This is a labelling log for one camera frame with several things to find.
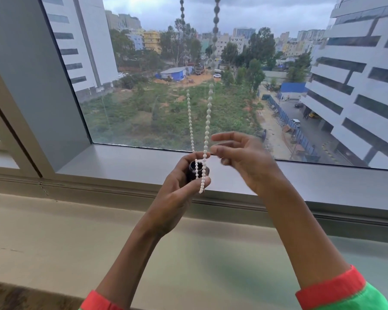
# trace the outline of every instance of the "cloudy sky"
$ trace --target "cloudy sky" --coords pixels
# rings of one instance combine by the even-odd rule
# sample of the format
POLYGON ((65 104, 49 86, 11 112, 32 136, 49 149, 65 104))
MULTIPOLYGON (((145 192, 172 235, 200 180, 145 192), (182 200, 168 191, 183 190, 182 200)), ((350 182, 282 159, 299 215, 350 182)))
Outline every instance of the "cloudy sky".
MULTIPOLYGON (((184 0, 186 22, 199 32, 213 27, 214 0, 184 0)), ((165 30, 180 16, 180 0, 103 0, 113 13, 137 16, 142 28, 165 30)), ((235 27, 270 27, 275 37, 290 31, 324 29, 336 0, 222 0, 220 31, 233 33, 235 27)))

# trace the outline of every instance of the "dark round object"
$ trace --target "dark round object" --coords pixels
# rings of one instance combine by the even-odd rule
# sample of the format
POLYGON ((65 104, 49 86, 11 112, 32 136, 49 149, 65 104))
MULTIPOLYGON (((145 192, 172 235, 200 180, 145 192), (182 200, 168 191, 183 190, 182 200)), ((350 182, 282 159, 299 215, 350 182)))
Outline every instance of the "dark round object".
MULTIPOLYGON (((198 162, 198 177, 202 177, 203 175, 203 164, 199 161, 198 162)), ((210 169, 206 166, 206 175, 208 176, 210 174, 210 169)), ((188 166, 187 170, 187 183, 195 180, 195 161, 191 162, 190 165, 188 166)))

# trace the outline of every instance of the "person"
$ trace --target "person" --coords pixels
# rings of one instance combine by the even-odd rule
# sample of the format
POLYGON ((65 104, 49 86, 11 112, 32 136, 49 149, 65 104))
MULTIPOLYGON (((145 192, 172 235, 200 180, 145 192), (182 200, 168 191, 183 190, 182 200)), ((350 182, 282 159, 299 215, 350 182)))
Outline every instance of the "person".
MULTIPOLYGON (((388 301, 345 261, 259 138, 229 132, 211 139, 223 141, 212 146, 211 152, 223 165, 234 167, 267 208, 300 285, 296 297, 303 310, 388 310, 388 301)), ((166 177, 118 258, 82 303, 82 310, 130 308, 155 246, 175 228, 199 191, 201 179, 186 183, 185 172, 202 155, 196 152, 181 158, 166 177)), ((205 186, 210 182, 206 177, 205 186)))

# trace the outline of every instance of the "person's left hand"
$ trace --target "person's left hand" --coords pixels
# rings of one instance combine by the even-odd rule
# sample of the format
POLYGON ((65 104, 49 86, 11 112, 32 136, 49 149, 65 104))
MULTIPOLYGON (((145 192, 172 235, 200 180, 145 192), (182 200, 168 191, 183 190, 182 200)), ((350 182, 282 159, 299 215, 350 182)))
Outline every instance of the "person's left hand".
MULTIPOLYGON (((163 236, 169 233, 180 221, 191 204, 192 197, 200 191, 201 178, 187 184, 186 172, 189 164, 195 159, 202 160, 203 152, 196 152, 181 158, 176 167, 167 176, 154 202, 139 221, 138 225, 150 232, 163 236)), ((204 187, 210 185, 206 177, 204 187)))

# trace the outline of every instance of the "green and red shirt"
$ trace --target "green and red shirt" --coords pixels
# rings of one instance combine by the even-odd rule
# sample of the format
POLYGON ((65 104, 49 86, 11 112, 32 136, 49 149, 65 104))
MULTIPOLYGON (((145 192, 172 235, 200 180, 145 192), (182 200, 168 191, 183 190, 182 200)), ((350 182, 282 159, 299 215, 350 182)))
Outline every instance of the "green and red shirt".
MULTIPOLYGON (((352 266, 349 271, 296 293, 302 310, 388 310, 388 301, 352 266)), ((122 310, 95 291, 80 310, 122 310)))

